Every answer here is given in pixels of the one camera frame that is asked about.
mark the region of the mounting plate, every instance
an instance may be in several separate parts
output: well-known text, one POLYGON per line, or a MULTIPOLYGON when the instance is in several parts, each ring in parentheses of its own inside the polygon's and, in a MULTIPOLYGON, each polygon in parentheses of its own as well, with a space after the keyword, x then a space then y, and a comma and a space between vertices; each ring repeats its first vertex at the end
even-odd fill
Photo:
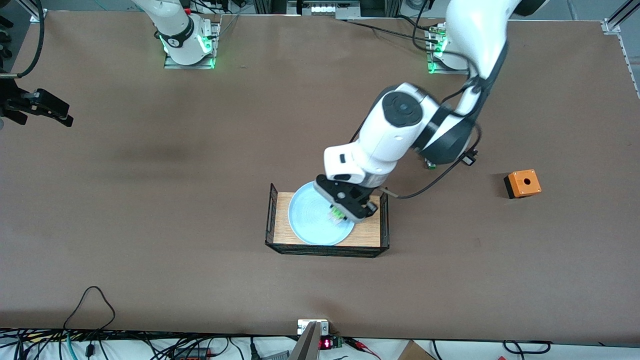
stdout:
POLYGON ((307 328, 307 325, 310 322, 319 322, 322 325, 322 336, 329 335, 329 320, 327 319, 299 319, 298 320, 298 335, 302 335, 302 333, 307 328))

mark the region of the red digital display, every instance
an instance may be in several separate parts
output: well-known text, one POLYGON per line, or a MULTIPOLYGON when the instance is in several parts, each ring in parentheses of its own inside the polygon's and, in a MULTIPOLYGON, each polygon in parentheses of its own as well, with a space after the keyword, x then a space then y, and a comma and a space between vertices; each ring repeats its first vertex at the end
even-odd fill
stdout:
POLYGON ((318 348, 320 350, 329 350, 331 348, 333 348, 333 341, 331 340, 331 337, 324 337, 322 339, 320 339, 320 343, 318 344, 318 348))

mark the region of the black clamp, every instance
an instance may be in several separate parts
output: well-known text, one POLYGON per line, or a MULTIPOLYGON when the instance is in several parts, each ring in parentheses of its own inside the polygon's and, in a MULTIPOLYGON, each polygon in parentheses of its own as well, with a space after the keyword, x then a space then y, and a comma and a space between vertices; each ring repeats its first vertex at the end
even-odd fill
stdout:
POLYGON ((464 152, 462 154, 462 162, 466 165, 466 166, 471 166, 474 163, 476 163, 476 155, 478 153, 478 150, 475 149, 471 149, 467 152, 464 152))
POLYGON ((182 47, 183 43, 193 34, 193 29, 195 28, 193 19, 191 17, 187 18, 189 19, 189 24, 187 24, 187 27, 179 34, 165 35, 158 31, 158 35, 160 35, 164 42, 170 47, 182 47))

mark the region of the connector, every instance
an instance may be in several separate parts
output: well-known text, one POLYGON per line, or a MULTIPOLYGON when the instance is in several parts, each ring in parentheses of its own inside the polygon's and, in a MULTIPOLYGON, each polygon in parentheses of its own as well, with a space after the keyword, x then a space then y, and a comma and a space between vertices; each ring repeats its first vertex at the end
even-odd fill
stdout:
POLYGON ((89 357, 91 357, 94 354, 95 354, 95 346, 93 346, 93 344, 87 345, 86 349, 84 350, 84 356, 86 356, 87 359, 88 359, 89 357))
POLYGON ((465 152, 464 154, 462 154, 462 162, 466 166, 473 165, 476 162, 477 153, 478 153, 478 150, 475 150, 475 149, 465 152))
POLYGON ((255 344, 253 343, 253 337, 251 338, 251 360, 261 360, 260 355, 258 354, 258 350, 255 348, 255 344))

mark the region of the wooden board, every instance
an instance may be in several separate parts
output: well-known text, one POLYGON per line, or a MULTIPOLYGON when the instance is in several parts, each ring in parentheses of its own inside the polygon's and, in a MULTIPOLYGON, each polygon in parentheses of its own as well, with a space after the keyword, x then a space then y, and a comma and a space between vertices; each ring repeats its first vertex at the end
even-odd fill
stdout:
MULTIPOLYGON (((273 235, 273 243, 308 245, 293 232, 289 224, 289 203, 293 197, 292 192, 278 192, 278 203, 276 205, 276 227, 273 235)), ((371 195, 371 202, 380 207, 380 197, 371 195)), ((335 246, 380 246, 380 211, 376 211, 372 217, 366 218, 363 222, 356 224, 346 239, 340 241, 335 246)))

